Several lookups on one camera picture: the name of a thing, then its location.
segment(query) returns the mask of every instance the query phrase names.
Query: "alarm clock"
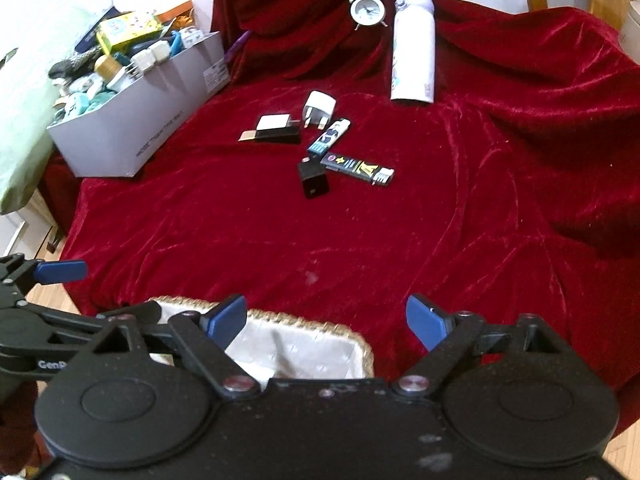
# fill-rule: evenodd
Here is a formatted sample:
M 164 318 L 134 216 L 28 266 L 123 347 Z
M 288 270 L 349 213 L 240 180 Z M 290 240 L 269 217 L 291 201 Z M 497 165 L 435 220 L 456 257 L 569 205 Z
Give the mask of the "alarm clock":
M 349 0 L 351 4 L 351 17 L 353 21 L 358 25 L 370 27 L 371 25 L 377 25 L 382 23 L 386 27 L 385 19 L 385 6 L 382 0 Z

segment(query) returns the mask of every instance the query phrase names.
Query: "white water bottle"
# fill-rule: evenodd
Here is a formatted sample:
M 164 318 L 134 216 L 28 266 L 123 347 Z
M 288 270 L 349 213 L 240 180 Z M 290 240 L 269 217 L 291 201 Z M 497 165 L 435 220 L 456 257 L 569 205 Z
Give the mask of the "white water bottle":
M 433 103 L 435 21 L 431 0 L 396 0 L 391 98 Z

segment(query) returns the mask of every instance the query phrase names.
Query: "white box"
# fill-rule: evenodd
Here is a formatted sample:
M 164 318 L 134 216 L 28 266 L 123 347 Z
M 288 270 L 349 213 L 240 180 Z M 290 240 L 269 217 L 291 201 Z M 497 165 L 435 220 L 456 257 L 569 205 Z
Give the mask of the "white box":
M 625 53 L 640 64 L 640 0 L 629 4 L 629 13 L 618 40 Z
M 75 176 L 134 176 L 229 81 L 220 34 L 172 57 L 103 106 L 47 128 Z

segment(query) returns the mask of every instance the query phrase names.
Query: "purple strap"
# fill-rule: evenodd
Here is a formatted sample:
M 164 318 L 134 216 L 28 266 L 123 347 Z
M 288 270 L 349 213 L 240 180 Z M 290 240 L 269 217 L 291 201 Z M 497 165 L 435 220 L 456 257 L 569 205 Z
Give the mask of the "purple strap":
M 231 48 L 226 51 L 225 63 L 228 63 L 236 56 L 236 54 L 238 53 L 238 50 L 242 48 L 242 46 L 246 43 L 246 40 L 249 39 L 250 35 L 251 35 L 251 31 L 250 30 L 246 31 L 242 36 L 240 36 L 236 40 L 236 42 L 233 45 L 231 45 Z

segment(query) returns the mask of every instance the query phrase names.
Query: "black cube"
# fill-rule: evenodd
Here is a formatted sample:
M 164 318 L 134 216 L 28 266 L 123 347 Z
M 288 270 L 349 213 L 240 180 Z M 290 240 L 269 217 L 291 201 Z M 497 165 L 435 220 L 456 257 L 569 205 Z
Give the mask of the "black cube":
M 298 175 L 302 182 L 302 189 L 307 198 L 315 198 L 329 192 L 329 180 L 326 177 L 324 166 L 308 156 L 298 164 Z

